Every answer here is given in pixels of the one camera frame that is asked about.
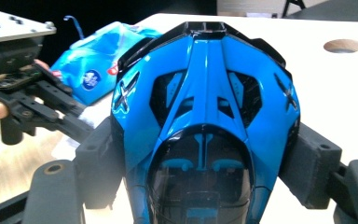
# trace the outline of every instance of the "packaging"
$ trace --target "packaging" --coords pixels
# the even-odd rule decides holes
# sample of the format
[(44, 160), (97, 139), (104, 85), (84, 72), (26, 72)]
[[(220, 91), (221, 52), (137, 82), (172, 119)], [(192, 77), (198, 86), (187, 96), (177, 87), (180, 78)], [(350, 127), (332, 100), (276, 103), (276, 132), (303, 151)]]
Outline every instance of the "packaging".
[(143, 38), (160, 35), (150, 28), (115, 21), (75, 42), (50, 70), (73, 89), (80, 103), (92, 105), (115, 87), (120, 56)]

